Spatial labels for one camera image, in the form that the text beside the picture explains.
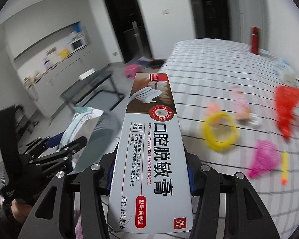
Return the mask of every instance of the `yellow ring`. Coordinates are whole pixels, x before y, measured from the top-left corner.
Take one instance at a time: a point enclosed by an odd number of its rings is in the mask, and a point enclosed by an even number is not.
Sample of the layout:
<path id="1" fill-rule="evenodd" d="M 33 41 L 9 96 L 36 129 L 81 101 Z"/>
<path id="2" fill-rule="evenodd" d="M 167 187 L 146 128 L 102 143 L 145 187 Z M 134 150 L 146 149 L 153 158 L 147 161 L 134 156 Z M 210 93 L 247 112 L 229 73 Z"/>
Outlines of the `yellow ring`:
<path id="1" fill-rule="evenodd" d="M 231 127 L 232 133 L 229 136 L 229 138 L 225 141 L 222 142 L 218 142 L 216 141 L 216 137 L 214 135 L 214 132 L 211 129 L 211 125 L 217 120 L 220 119 L 221 117 L 227 118 L 229 126 Z M 235 124 L 234 119 L 224 113 L 224 112 L 220 112 L 214 115 L 209 116 L 206 120 L 205 123 L 203 123 L 202 126 L 203 129 L 203 134 L 206 138 L 206 142 L 208 144 L 208 146 L 215 151 L 223 151 L 225 149 L 227 149 L 228 147 L 230 147 L 233 143 L 236 142 L 236 140 L 238 139 L 239 133 L 238 133 L 238 128 Z"/>

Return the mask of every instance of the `red label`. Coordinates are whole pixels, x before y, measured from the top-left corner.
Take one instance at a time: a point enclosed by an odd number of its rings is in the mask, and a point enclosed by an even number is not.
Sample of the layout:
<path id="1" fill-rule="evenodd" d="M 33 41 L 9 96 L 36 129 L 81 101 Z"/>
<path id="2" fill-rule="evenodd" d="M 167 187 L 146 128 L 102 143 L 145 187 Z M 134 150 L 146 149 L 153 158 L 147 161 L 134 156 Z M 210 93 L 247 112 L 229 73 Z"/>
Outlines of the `red label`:
<path id="1" fill-rule="evenodd" d="M 149 110 L 152 119 L 158 121 L 168 121 L 173 118 L 174 112 L 170 107 L 157 105 Z"/>
<path id="2" fill-rule="evenodd" d="M 168 82 L 167 74 L 165 73 L 152 73 L 150 75 L 151 81 L 165 81 Z"/>
<path id="3" fill-rule="evenodd" d="M 174 229 L 186 228 L 186 218 L 174 218 Z"/>
<path id="4" fill-rule="evenodd" d="M 144 228 L 146 226 L 146 198 L 144 196 L 136 198 L 135 226 L 137 228 Z"/>

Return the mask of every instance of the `white tablecloth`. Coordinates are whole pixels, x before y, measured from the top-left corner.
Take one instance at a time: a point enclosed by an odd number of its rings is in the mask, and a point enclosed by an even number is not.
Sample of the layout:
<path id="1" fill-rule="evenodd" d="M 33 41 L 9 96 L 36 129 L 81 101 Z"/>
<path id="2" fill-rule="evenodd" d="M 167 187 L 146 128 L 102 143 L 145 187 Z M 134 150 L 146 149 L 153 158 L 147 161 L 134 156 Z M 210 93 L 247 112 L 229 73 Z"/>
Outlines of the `white tablecloth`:
<path id="1" fill-rule="evenodd" d="M 220 173 L 247 173 L 257 139 L 272 141 L 279 151 L 289 153 L 287 185 L 281 185 L 280 167 L 250 180 L 281 238 L 288 238 L 299 225 L 299 105 L 294 110 L 297 118 L 292 138 L 286 142 L 276 125 L 274 90 L 281 82 L 274 73 L 273 57 L 264 50 L 261 50 L 263 56 L 254 55 L 249 47 L 216 39 L 182 41 L 175 45 L 160 72 L 169 76 L 184 145 L 189 153 L 198 155 L 202 163 Z M 226 153 L 218 153 L 202 140 L 201 124 L 209 102 L 217 102 L 224 112 L 234 117 L 228 91 L 232 85 L 243 89 L 250 110 L 262 117 L 263 124 L 258 129 L 238 125 L 237 146 Z M 219 230 L 223 230 L 225 217 L 224 197 L 221 201 Z"/>

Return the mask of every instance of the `dark doorway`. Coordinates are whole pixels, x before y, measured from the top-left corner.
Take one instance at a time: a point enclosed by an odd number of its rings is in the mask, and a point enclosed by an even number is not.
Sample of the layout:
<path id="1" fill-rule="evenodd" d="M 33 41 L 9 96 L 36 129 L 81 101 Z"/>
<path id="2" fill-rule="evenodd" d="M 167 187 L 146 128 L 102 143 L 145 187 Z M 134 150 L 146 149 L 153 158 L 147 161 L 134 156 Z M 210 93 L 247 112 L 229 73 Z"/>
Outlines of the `dark doorway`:
<path id="1" fill-rule="evenodd" d="M 227 0 L 202 0 L 207 38 L 230 40 Z"/>
<path id="2" fill-rule="evenodd" d="M 137 0 L 104 0 L 124 61 L 152 58 Z"/>

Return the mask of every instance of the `red plastic bag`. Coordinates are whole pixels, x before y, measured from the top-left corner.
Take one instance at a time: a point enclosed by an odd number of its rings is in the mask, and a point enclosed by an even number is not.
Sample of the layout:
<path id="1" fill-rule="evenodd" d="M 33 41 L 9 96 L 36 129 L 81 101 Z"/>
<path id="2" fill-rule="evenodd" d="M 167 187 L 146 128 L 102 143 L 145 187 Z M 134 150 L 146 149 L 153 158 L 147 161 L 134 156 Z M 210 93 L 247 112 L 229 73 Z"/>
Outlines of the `red plastic bag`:
<path id="1" fill-rule="evenodd" d="M 290 121 L 295 117 L 292 109 L 299 103 L 299 89 L 290 86 L 276 88 L 277 126 L 285 138 L 290 137 Z"/>

